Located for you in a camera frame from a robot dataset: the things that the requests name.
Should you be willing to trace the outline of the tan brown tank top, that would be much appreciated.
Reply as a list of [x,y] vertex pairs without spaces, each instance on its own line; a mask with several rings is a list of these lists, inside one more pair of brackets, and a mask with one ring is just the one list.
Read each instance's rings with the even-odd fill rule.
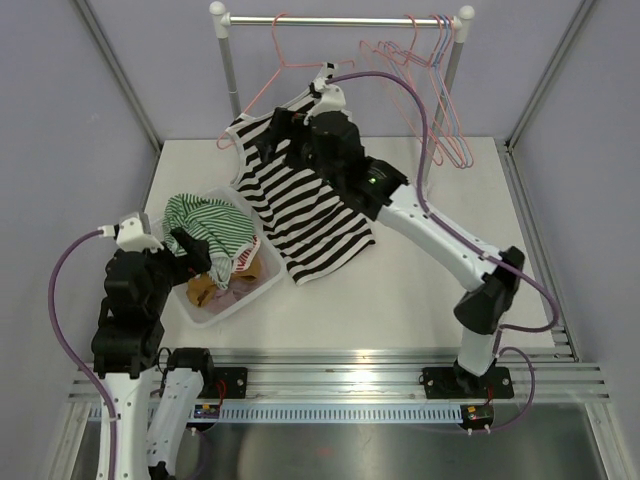
[[255,257],[245,270],[231,274],[227,290],[222,290],[207,273],[201,274],[188,281],[186,296],[191,304],[200,308],[229,295],[238,299],[240,294],[250,291],[258,283],[262,269],[260,258]]

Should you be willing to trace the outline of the green white striped tank top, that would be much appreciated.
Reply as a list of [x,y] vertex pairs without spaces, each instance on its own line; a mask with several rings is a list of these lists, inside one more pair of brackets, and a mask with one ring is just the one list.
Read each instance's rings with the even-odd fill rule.
[[208,275],[223,290],[229,286],[234,261],[253,246],[255,235],[250,217],[232,203],[190,193],[172,196],[162,219],[165,244],[174,255],[183,256],[186,250],[172,235],[176,229],[208,244],[212,263]]

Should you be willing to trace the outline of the red white striped tank top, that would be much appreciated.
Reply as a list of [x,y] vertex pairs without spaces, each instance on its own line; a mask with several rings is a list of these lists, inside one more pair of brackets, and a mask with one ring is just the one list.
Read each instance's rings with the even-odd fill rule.
[[261,246],[261,240],[258,235],[253,236],[253,241],[250,247],[242,251],[236,256],[232,263],[232,272],[239,273],[246,271],[253,262],[254,257],[257,255]]

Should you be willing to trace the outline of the black white striped tank top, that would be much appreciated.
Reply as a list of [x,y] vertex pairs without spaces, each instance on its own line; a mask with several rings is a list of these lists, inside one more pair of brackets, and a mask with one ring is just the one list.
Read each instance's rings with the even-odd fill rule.
[[375,237],[368,220],[314,172],[285,165],[287,140],[279,143],[275,160],[265,164],[259,159],[254,141],[272,116],[242,113],[226,129],[239,158],[232,188],[251,206],[292,280],[301,286],[344,267],[373,246]]

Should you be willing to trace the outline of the pink wire hanger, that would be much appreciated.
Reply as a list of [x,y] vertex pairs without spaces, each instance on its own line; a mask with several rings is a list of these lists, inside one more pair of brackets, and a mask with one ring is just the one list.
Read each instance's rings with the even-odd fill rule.
[[[447,59],[451,60],[453,58],[456,40],[460,38],[467,29],[461,19],[455,16],[446,17],[450,20],[453,32],[449,34],[449,45],[447,51],[440,60],[440,76],[442,79],[437,81],[436,90],[432,89],[437,95],[435,112],[433,114],[436,115],[437,120],[441,121],[441,127],[444,133],[439,134],[439,137],[447,136],[447,139],[441,139],[441,142],[452,156],[452,158],[450,158],[449,156],[444,155],[443,163],[445,161],[449,161],[458,169],[468,169],[474,165],[473,154],[471,153],[468,143],[462,134],[461,122],[451,95],[450,82],[446,79],[446,74],[443,72],[444,61]],[[426,73],[432,88],[429,75],[426,71],[419,70],[415,65],[411,66],[411,70],[412,75],[414,71]],[[434,147],[431,146],[431,141],[428,142],[428,147],[433,150],[432,153],[438,154],[438,151],[434,151]]]

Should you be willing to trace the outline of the light blue wire hanger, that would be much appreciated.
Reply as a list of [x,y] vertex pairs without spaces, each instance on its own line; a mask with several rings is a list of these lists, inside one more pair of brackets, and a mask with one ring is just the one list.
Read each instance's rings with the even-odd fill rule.
[[416,38],[411,40],[407,48],[390,40],[379,44],[391,71],[409,85],[416,85],[413,78],[415,69],[426,72],[436,94],[435,112],[431,115],[429,136],[417,134],[416,137],[427,146],[435,164],[441,165],[444,161],[449,161],[458,169],[474,166],[474,157],[462,133],[461,121],[452,98],[461,53],[474,18],[475,9],[471,6],[462,7],[454,16],[433,15],[431,19],[437,27],[438,38],[426,57],[415,53]]

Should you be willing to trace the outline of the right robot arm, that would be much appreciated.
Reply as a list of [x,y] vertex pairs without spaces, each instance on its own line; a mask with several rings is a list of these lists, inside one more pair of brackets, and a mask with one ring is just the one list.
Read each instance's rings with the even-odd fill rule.
[[524,253],[515,246],[501,251],[447,223],[403,173],[366,154],[357,126],[342,112],[306,117],[276,109],[254,145],[270,163],[281,143],[286,166],[313,171],[348,207],[402,234],[458,280],[465,293],[453,310],[463,328],[453,386],[478,395],[490,381],[499,323],[519,289]]

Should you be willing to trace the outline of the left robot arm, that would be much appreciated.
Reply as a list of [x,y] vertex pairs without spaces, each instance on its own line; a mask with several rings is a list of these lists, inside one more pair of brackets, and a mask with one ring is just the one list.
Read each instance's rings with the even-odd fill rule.
[[188,415],[197,398],[215,388],[208,350],[175,349],[165,367],[164,390],[148,413],[153,375],[164,336],[161,315],[169,293],[211,265],[204,241],[175,228],[183,249],[117,250],[105,268],[105,298],[91,342],[103,399],[98,475],[113,479],[173,479]]

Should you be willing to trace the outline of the white plastic basket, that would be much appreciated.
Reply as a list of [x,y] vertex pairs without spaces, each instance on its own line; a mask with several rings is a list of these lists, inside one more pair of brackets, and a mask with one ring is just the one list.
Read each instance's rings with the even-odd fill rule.
[[[181,314],[184,315],[185,321],[195,328],[207,328],[229,317],[239,309],[248,305],[250,302],[256,300],[260,295],[264,294],[269,288],[273,287],[283,278],[286,273],[286,267],[279,252],[262,231],[260,219],[257,213],[238,192],[229,187],[219,187],[197,196],[220,198],[235,205],[245,215],[250,217],[255,227],[255,235],[258,235],[261,240],[261,246],[255,257],[260,258],[263,269],[256,288],[243,300],[224,310],[220,314],[213,315],[204,308],[196,307],[191,304],[186,296],[187,283],[173,288],[170,298],[173,303],[176,304]],[[160,216],[153,217],[150,220],[152,234],[162,241],[164,241],[162,230],[163,216],[164,213]]]

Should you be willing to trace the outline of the white clothes rack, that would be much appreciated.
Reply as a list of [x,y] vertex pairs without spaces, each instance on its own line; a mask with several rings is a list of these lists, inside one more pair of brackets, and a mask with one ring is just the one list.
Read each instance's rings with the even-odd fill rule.
[[[209,6],[209,14],[218,42],[222,68],[225,75],[226,88],[231,104],[231,112],[234,117],[238,117],[241,110],[246,107],[241,104],[232,48],[230,41],[230,30],[233,26],[265,26],[271,30],[271,22],[274,17],[267,16],[241,16],[230,13],[221,1],[214,1]],[[427,18],[416,18],[419,35],[419,51],[428,51],[431,43],[436,37],[435,22],[431,16]],[[279,26],[295,27],[327,27],[327,28],[407,28],[413,33],[411,21],[404,17],[384,18],[384,17],[309,17],[289,15],[277,23]]]

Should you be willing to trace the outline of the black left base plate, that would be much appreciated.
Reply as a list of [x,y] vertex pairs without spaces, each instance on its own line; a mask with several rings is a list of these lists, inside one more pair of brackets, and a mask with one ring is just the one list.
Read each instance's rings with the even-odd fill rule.
[[248,369],[246,367],[215,367],[212,397],[224,401],[246,398]]

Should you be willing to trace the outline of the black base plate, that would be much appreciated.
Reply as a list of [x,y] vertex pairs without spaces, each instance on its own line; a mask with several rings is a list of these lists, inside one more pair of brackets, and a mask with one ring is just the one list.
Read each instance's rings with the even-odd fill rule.
[[453,366],[425,367],[419,383],[429,400],[471,400],[514,398],[510,371],[506,367],[491,367],[476,377]]
[[215,367],[212,397],[224,401],[246,398],[248,369],[246,367]]

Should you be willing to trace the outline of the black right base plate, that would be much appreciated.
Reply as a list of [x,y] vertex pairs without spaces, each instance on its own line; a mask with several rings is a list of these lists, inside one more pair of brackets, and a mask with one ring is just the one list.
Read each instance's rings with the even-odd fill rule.
[[425,367],[419,383],[429,400],[471,400],[514,398],[510,371],[506,367],[491,367],[476,377],[453,366]]

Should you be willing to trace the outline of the aluminium mounting rail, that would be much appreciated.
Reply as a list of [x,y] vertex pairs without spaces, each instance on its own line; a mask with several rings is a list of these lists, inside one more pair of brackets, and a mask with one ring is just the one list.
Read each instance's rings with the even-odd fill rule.
[[[525,351],[534,366],[537,403],[608,403],[609,390],[595,363],[570,348]],[[453,363],[444,349],[213,349],[214,365],[248,369],[246,398],[255,401],[409,403],[425,400],[422,369]]]

